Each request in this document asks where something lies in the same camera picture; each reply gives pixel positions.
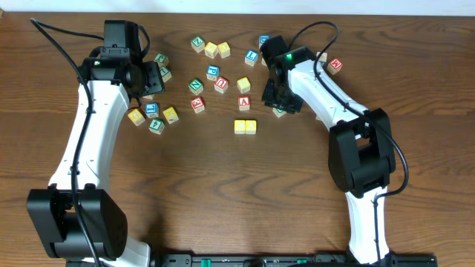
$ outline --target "wooden table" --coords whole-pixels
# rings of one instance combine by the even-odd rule
[[[0,265],[64,265],[47,258],[27,215],[31,188],[46,188],[70,135],[76,75],[28,21],[103,34],[105,19],[141,24],[147,60],[170,58],[173,78],[156,97],[180,121],[161,136],[120,125],[111,195],[129,233],[157,247],[197,254],[312,254],[343,251],[348,207],[328,171],[328,133],[304,106],[278,119],[261,102],[268,70],[244,64],[260,34],[289,41],[302,27],[329,20],[341,29],[329,58],[344,64],[334,80],[356,101],[383,107],[410,164],[410,184],[386,200],[386,238],[397,253],[432,254],[440,266],[475,264],[475,19],[401,16],[236,16],[190,14],[6,13],[0,19]],[[228,42],[229,58],[192,50],[196,35]],[[316,27],[296,47],[321,49],[333,29]],[[80,64],[101,45],[53,33]],[[225,94],[206,81],[208,65],[230,80]],[[249,112],[238,110],[236,81],[252,83]],[[195,114],[188,83],[205,81],[206,112]],[[233,133],[233,120],[256,119],[255,136]],[[402,182],[401,164],[390,189]]]

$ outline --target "black cable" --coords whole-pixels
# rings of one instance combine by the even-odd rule
[[[320,59],[321,55],[323,55],[323,53],[325,53],[325,51],[336,41],[336,39],[338,38],[338,36],[340,34],[340,30],[338,29],[338,26],[336,24],[334,24],[332,22],[315,22],[315,23],[312,23],[312,24],[306,26],[304,29],[302,29],[300,32],[298,32],[297,35],[292,39],[292,41],[290,42],[290,45],[289,45],[289,50],[290,50],[293,42],[297,39],[297,37],[301,33],[303,33],[305,30],[309,29],[310,27],[313,27],[313,26],[318,25],[318,24],[331,25],[335,28],[336,33],[335,33],[335,37],[333,37],[332,41],[330,41],[330,43],[328,43],[327,46],[318,54],[317,59],[313,63],[313,72],[315,74],[316,79],[321,83],[321,85],[325,88],[325,90],[334,99],[336,99],[336,101],[338,101],[341,105],[343,105],[343,107],[345,109],[347,109],[351,113],[354,113],[356,116],[361,118],[364,122],[368,123],[369,125],[373,126],[376,130],[381,132],[381,134],[384,136],[384,138],[386,138],[391,143],[391,145],[394,147],[394,149],[396,150],[399,158],[401,159],[402,167],[404,169],[404,181],[403,181],[401,187],[399,187],[395,191],[390,191],[390,192],[387,192],[387,193],[375,195],[374,200],[373,200],[374,222],[375,222],[375,240],[374,241],[376,243],[376,253],[378,255],[378,264],[379,264],[381,262],[381,252],[379,251],[378,199],[380,199],[382,197],[390,197],[390,196],[393,196],[393,195],[397,195],[397,194],[401,193],[406,188],[407,184],[409,183],[409,166],[407,165],[406,158],[405,158],[404,154],[402,153],[401,148],[396,143],[396,141],[394,141],[394,139],[391,137],[391,135],[389,135],[386,132],[386,130],[383,129],[382,126],[380,126],[379,124],[373,122],[370,118],[366,117],[364,114],[361,114],[358,111],[356,111],[355,109],[351,108],[349,102],[345,102],[335,92],[333,92],[330,88],[328,88],[328,86],[321,79],[320,73],[317,72],[317,64],[318,64],[318,60]]]
[[[74,35],[74,36],[82,36],[82,37],[89,37],[89,38],[95,38],[95,39],[99,39],[99,40],[103,40],[104,41],[104,37],[102,36],[97,36],[97,35],[94,35],[94,34],[87,34],[87,33],[76,33],[76,32],[73,32],[73,31],[70,31],[70,30],[63,30],[63,29],[59,29],[57,27],[54,27],[54,26],[51,26],[51,25],[48,25],[48,24],[45,24],[43,22],[39,22],[37,21],[36,19],[34,18],[31,18],[31,23],[33,23],[33,20],[35,21],[35,23],[37,23],[38,25],[40,26],[43,26],[45,28],[48,28],[48,29],[51,29],[51,30],[55,30],[55,31],[59,31],[60,33],[66,33],[66,34],[71,34],[71,35]]]
[[[73,197],[74,209],[76,210],[76,214],[77,214],[77,221],[79,223],[79,226],[81,227],[82,232],[84,233],[86,242],[89,245],[89,249],[91,250],[92,257],[94,258],[94,262],[96,263],[96,266],[101,266],[99,256],[97,255],[96,247],[94,246],[94,243],[92,242],[89,231],[88,231],[88,229],[87,229],[87,227],[84,223],[84,217],[82,216],[82,206],[79,204],[79,200],[77,199],[77,193],[78,193],[78,191],[77,191],[77,164],[78,164],[78,161],[79,161],[79,154],[81,152],[82,143],[84,142],[86,130],[88,128],[89,121],[91,120],[91,114],[92,114],[93,103],[94,102],[92,100],[92,96],[91,96],[91,92],[89,91],[88,84],[84,80],[84,78],[82,77],[81,73],[79,72],[78,67],[76,66],[76,64],[74,63],[72,58],[69,57],[69,55],[66,53],[66,51],[64,49],[62,49],[61,45],[59,45],[45,30],[43,30],[43,28],[41,26],[49,28],[51,30],[57,30],[57,31],[62,32],[62,33],[72,34],[72,35],[75,35],[75,36],[92,37],[92,38],[96,38],[96,39],[103,39],[103,38],[100,37],[100,36],[93,36],[93,35],[84,34],[84,33],[74,33],[74,32],[70,32],[68,30],[58,29],[56,27],[44,24],[42,22],[38,22],[37,20],[35,20],[33,18],[31,18],[30,20],[31,20],[31,23],[36,27],[36,29],[38,29],[39,32],[42,33],[43,36],[45,36],[46,39],[48,39],[48,41],[50,41],[51,44],[53,44],[53,46],[59,52],[61,52],[61,54],[66,58],[66,60],[69,62],[69,64],[71,64],[71,67],[73,67],[73,69],[76,71],[76,74],[77,74],[82,86],[84,87],[85,92],[86,92],[86,96],[88,98],[88,108],[86,109],[86,118],[85,118],[85,121],[84,121],[84,125],[82,126],[81,134],[79,135],[79,139],[78,139],[78,142],[77,142],[77,145],[76,145],[76,150],[74,151],[73,164],[71,166],[71,195]]]

